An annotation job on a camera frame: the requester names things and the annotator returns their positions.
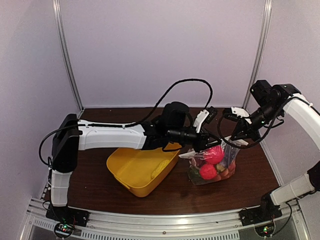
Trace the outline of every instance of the pink ball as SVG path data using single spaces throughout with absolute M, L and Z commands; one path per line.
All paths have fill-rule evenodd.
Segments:
M 203 165 L 200 168 L 199 173 L 204 180 L 210 180 L 217 176 L 217 170 L 211 164 Z
M 224 159 L 225 153 L 220 145 L 205 150 L 203 157 L 207 164 L 218 164 Z

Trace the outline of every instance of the wooden table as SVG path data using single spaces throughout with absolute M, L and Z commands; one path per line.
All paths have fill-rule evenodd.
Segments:
M 130 123 L 144 117 L 150 108 L 86 109 L 81 119 L 105 123 Z M 155 116 L 161 113 L 157 109 Z M 199 108 L 192 108 L 196 116 Z M 216 133 L 219 115 L 208 129 Z M 231 134 L 235 123 L 225 120 L 222 133 Z M 180 159 L 169 175 L 147 197 L 126 190 L 108 171 L 106 160 L 114 148 L 80 151 L 71 176 L 68 204 L 72 207 L 122 214 L 190 214 L 240 209 L 260 204 L 260 197 L 278 183 L 260 145 L 241 150 L 235 174 L 212 184 L 194 186 L 188 179 L 189 162 Z

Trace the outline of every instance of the white wall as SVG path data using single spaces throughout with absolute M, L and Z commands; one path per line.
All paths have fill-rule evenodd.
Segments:
M 274 0 L 269 34 L 258 79 L 291 83 L 320 110 L 320 1 Z M 250 100 L 249 110 L 256 104 Z M 270 132 L 266 145 L 284 183 L 320 160 L 316 145 L 289 116 Z M 320 236 L 320 194 L 300 201 L 312 239 Z
M 13 240 L 45 184 L 39 143 L 77 107 L 50 0 L 1 1 L 0 39 L 0 238 Z
M 256 56 L 264 0 L 68 0 L 63 25 L 85 107 L 153 106 L 175 81 L 203 78 L 214 106 L 240 106 Z M 163 103 L 204 106 L 183 83 Z

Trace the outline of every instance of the yellow plastic container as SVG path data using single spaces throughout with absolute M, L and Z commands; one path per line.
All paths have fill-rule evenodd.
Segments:
M 165 149 L 178 149 L 177 143 Z M 137 197 L 150 194 L 168 175 L 178 161 L 180 151 L 163 152 L 118 148 L 106 161 L 113 176 Z

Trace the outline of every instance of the plastic bag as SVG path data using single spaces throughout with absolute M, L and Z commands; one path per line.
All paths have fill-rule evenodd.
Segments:
M 244 140 L 235 140 L 231 143 L 243 146 L 248 145 Z M 227 145 L 224 141 L 220 145 L 208 148 L 201 152 L 189 149 L 180 154 L 182 159 L 189 159 L 188 176 L 194 185 L 203 185 L 230 178 L 236 171 L 236 156 L 239 148 Z

